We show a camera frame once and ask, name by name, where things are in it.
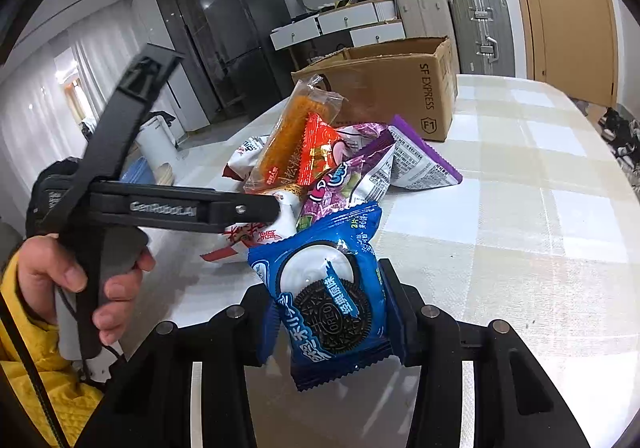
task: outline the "blue oreo package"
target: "blue oreo package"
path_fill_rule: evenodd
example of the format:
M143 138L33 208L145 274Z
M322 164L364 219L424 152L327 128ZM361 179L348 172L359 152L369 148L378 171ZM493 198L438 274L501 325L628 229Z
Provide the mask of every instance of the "blue oreo package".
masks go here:
M369 243L381 215L377 203L361 204L325 216L293 237L249 250L249 265L276 301L289 332L298 390L391 354L385 291Z

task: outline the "pile of shoes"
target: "pile of shoes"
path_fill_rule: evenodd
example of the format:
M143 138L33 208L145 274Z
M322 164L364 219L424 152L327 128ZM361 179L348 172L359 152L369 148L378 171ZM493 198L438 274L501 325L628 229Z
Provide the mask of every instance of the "pile of shoes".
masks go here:
M640 201L640 123L638 120L629 122L613 108L608 108L598 124L602 128L602 139L609 144Z

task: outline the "curtain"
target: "curtain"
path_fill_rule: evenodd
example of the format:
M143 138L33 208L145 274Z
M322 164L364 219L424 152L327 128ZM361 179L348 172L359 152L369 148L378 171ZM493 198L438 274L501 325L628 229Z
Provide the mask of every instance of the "curtain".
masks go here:
M131 9L121 0L67 30L78 75L97 121L131 59L145 41Z
M86 141L56 79L49 44L0 85L0 178L24 215L33 183L47 166L82 157Z

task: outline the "wooden door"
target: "wooden door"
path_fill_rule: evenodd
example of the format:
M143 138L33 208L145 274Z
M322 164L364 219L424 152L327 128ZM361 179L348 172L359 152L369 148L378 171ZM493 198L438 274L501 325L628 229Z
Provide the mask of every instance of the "wooden door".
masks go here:
M520 0L527 76L572 98L616 103L618 50L611 0Z

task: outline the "human hand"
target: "human hand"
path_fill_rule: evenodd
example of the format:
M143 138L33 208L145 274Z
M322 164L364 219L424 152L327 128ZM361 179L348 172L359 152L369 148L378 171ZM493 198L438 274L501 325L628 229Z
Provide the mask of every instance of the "human hand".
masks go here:
M128 273L116 275L104 285L104 293L111 301L93 316L104 345L111 345L122 336L140 291L142 272L151 271L155 265L145 248ZM86 275L55 235L29 238L19 250L18 286L29 309L50 324L57 323L54 284L81 292L86 287Z

